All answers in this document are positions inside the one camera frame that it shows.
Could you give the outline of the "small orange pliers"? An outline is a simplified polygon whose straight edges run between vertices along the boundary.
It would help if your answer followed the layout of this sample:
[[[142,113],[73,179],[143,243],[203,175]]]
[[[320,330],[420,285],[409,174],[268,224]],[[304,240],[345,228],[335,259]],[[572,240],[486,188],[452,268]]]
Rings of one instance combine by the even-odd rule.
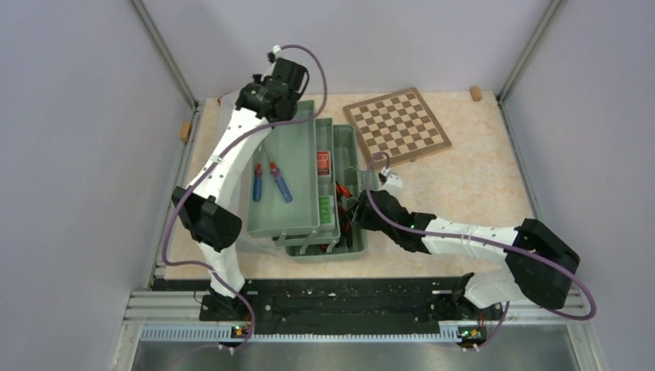
[[[353,228],[346,209],[338,207],[338,225],[340,230],[339,242],[336,247],[351,248],[353,244]]]

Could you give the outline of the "orange handled pliers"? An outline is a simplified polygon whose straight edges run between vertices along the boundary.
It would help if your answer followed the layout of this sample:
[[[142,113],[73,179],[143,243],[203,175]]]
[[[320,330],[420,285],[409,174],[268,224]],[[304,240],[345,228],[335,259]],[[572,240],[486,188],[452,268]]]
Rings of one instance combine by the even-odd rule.
[[[348,188],[340,182],[335,183],[336,201],[340,206],[347,206],[348,202],[353,198],[353,195]]]

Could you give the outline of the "green screw bit box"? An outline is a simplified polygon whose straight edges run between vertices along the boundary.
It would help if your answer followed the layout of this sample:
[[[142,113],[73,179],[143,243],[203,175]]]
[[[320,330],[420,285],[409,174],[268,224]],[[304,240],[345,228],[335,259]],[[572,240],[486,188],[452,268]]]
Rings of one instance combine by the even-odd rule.
[[[320,196],[318,198],[320,225],[322,229],[333,229],[334,220],[334,197]]]

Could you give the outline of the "green plastic tool box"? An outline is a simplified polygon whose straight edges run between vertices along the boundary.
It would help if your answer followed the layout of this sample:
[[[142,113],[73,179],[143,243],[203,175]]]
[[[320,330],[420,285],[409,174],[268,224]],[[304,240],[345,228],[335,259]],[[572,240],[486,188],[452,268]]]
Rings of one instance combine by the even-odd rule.
[[[351,248],[336,247],[340,239],[335,183],[346,186],[353,195],[348,210],[362,191],[363,172],[359,168],[355,131],[346,124],[334,124],[331,118],[315,118],[314,102],[302,101],[296,114],[303,124],[274,128],[263,140],[277,163],[293,196],[291,203],[282,200],[270,173],[264,151],[262,199],[249,201],[245,231],[263,246],[283,250],[295,260],[330,261],[356,259],[366,248],[365,232],[353,222]],[[331,175],[317,175],[318,151],[331,153]],[[320,225],[318,198],[334,197],[333,229]]]

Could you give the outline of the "red tool card pack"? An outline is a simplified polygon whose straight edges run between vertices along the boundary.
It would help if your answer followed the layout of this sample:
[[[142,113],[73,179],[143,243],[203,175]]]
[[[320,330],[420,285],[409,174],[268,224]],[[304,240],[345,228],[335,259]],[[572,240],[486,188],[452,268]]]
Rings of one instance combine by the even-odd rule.
[[[316,153],[317,159],[317,175],[319,177],[328,177],[331,175],[331,153],[329,151],[318,151]]]

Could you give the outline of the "blue handled screwdriver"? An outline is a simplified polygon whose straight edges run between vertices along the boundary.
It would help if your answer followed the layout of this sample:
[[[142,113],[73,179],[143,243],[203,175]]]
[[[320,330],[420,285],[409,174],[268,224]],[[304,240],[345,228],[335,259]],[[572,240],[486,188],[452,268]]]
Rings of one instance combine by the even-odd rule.
[[[274,161],[272,155],[268,152],[267,147],[265,145],[262,145],[262,147],[269,163],[270,173],[273,176],[274,183],[276,184],[280,192],[282,200],[285,203],[291,203],[293,201],[293,196],[288,188],[288,185],[286,184],[286,181],[280,169],[277,166],[277,163]]]
[[[253,191],[252,191],[252,200],[255,203],[258,203],[262,199],[262,193],[263,193],[263,165],[262,165],[262,157],[263,157],[263,146],[260,145],[258,149],[256,150],[256,156],[255,156],[255,169],[253,172]]]

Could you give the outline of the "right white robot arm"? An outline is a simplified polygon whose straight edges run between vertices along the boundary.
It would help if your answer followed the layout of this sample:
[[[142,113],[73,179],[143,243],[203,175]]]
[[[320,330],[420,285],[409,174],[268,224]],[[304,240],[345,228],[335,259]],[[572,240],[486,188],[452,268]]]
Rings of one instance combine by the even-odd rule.
[[[549,310],[561,309],[579,255],[539,220],[516,227],[455,223],[432,213],[410,212],[389,192],[364,191],[349,209],[353,223],[384,233],[403,250],[457,255],[496,264],[495,271],[467,274],[453,297],[462,318],[474,318],[502,301],[528,299]]]

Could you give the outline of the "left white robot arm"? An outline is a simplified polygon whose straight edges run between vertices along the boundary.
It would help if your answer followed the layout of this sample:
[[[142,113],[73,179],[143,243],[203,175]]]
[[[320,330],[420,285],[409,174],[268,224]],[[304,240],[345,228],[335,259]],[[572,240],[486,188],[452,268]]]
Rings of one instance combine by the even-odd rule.
[[[245,279],[236,253],[243,222],[229,207],[256,148],[275,123],[297,113],[307,74],[306,67],[279,58],[264,75],[255,75],[238,93],[226,130],[202,171],[172,195],[183,227],[205,258],[201,265],[211,275],[210,294],[229,319],[243,317],[248,307],[240,294]]]

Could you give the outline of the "wooden block at left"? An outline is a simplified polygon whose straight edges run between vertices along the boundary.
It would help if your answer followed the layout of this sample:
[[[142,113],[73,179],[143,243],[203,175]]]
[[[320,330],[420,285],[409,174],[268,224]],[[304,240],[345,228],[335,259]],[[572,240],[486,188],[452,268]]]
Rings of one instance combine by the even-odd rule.
[[[179,138],[181,142],[188,143],[192,134],[192,123],[191,121],[185,121],[180,129]]]

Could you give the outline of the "wooden chessboard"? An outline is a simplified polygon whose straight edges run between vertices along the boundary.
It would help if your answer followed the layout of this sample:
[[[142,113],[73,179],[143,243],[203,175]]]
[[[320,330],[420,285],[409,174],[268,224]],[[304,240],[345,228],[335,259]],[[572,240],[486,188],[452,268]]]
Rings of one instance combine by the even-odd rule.
[[[343,107],[366,160],[381,168],[452,148],[422,94],[410,87]]]

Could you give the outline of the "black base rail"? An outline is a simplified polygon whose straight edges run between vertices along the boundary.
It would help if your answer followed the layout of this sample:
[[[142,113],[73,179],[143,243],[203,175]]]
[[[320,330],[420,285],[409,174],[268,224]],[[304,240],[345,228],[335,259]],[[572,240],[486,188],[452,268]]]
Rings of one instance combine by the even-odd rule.
[[[501,318],[501,305],[479,309],[461,277],[253,279],[245,301],[219,298],[207,280],[157,279],[154,291],[200,295],[203,322],[255,323],[257,335],[436,335],[448,321],[471,327]]]

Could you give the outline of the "aluminium frame post left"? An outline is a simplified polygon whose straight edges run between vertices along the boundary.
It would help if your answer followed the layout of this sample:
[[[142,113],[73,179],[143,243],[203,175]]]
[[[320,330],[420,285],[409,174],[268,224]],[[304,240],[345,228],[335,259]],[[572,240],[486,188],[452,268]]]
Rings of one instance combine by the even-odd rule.
[[[127,0],[127,3],[137,16],[139,23],[143,27],[146,36],[154,47],[155,52],[163,63],[163,66],[177,91],[181,94],[184,102],[195,111],[199,106],[199,102],[192,93],[188,81],[185,79],[182,70],[178,66],[171,50],[165,42],[165,39],[156,26],[145,2],[142,0]]]

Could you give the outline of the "aluminium frame post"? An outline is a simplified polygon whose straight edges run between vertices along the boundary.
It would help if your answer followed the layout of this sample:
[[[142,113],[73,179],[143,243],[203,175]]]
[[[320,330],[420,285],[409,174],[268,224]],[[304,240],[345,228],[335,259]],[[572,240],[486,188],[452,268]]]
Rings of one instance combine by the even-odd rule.
[[[177,91],[181,94],[184,102],[195,111],[199,106],[199,102],[192,93],[188,81],[185,79],[182,70],[178,66],[171,50],[165,42],[165,39],[156,26],[145,2],[142,0],[127,0],[127,3],[137,16],[139,23],[143,27],[146,36],[154,47],[155,52],[163,63],[163,66]]]
[[[501,107],[511,95],[513,89],[521,78],[522,73],[529,64],[532,56],[536,53],[551,24],[556,20],[558,14],[563,9],[566,0],[551,0],[546,10],[535,26],[523,50],[521,51],[516,63],[512,67],[507,79],[501,88],[500,93],[496,96],[498,106]]]

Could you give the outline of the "aluminium frame post right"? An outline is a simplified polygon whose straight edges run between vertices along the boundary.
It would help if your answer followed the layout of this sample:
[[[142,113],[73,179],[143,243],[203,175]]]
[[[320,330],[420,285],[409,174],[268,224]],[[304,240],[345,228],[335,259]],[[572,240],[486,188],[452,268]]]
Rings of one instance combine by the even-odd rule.
[[[512,67],[507,79],[501,88],[500,93],[496,96],[498,106],[501,107],[511,95],[513,89],[521,78],[522,73],[529,64],[532,56],[536,53],[551,24],[556,20],[558,14],[563,9],[566,0],[551,0],[546,10],[535,26],[523,50],[521,51],[516,63]]]

